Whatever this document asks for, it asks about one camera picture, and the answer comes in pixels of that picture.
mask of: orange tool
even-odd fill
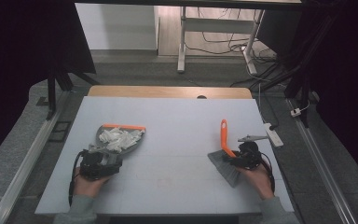
[[[220,145],[229,157],[237,157],[227,146],[227,121],[225,119],[222,119],[220,124]]]

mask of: sleeve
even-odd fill
[[[92,224],[97,215],[92,209],[94,199],[85,195],[75,195],[68,213],[58,214],[54,224]]]
[[[279,197],[266,199],[260,204],[261,224],[299,224],[294,213],[284,211]]]

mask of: aluminum rail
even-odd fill
[[[294,109],[289,100],[286,100],[290,109]],[[321,175],[322,181],[329,192],[334,206],[336,207],[339,216],[341,217],[342,223],[345,224],[355,224],[356,218],[353,215],[353,212],[348,205],[347,200],[345,199],[344,194],[342,193],[339,185],[337,184],[335,178],[330,172],[330,169],[327,165],[327,162],[324,160],[324,156],[321,153],[321,150],[318,147],[315,139],[313,138],[312,132],[309,128],[306,128],[299,118],[295,118],[297,128],[300,130],[300,133],[307,145],[310,155],[312,156],[313,162],[316,168]]]
[[[54,125],[58,120],[58,117],[62,112],[62,108],[64,107],[68,96],[69,96],[69,91],[64,91],[62,93],[59,102],[57,104],[56,112],[54,113],[54,115],[51,117],[50,120],[46,120],[43,123],[39,133],[37,134],[35,140],[31,144],[31,147],[28,150],[27,155],[22,161],[19,170],[13,177],[13,180],[8,186],[5,195],[2,197],[2,200],[0,202],[0,224],[5,223],[8,216],[10,215],[14,207],[14,204],[19,198],[21,190],[28,179],[29,174],[32,172],[34,165],[37,159],[39,158],[40,153],[42,152],[43,147],[48,141],[48,137],[51,131],[53,130]]]

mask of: metal frame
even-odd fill
[[[293,109],[292,103],[290,100],[286,99],[286,103],[290,109]],[[321,150],[318,147],[315,139],[313,138],[312,132],[307,128],[300,119],[295,119],[297,128],[299,129],[301,136],[303,137],[307,148],[312,156],[313,163],[321,175],[322,181],[329,192],[334,206],[336,207],[339,216],[341,217],[342,223],[345,224],[355,224],[357,223],[354,214],[349,207],[347,200],[345,199],[344,194],[341,191],[341,188],[338,186],[336,179],[330,172],[330,168],[327,165],[327,162],[324,160],[324,156],[321,153]]]
[[[64,91],[58,102],[57,110],[52,115],[50,120],[46,120],[39,133],[37,134],[34,142],[32,143],[27,155],[21,163],[19,170],[11,181],[10,185],[2,197],[0,202],[0,223],[5,223],[8,216],[10,215],[14,204],[16,203],[22,188],[24,187],[29,174],[32,172],[34,165],[42,152],[43,147],[48,141],[49,134],[54,128],[55,123],[60,116],[63,107],[65,106],[66,100],[69,95],[69,91]]]
[[[256,75],[257,71],[253,63],[250,52],[255,42],[255,35],[263,17],[264,10],[261,10],[255,21],[235,21],[235,20],[216,20],[203,18],[187,18],[186,7],[181,7],[181,35],[178,55],[178,73],[185,72],[185,35],[189,32],[210,32],[210,33],[230,33],[250,35],[246,48],[241,49],[251,75]]]

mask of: white wall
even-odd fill
[[[157,49],[158,8],[76,4],[90,49]]]

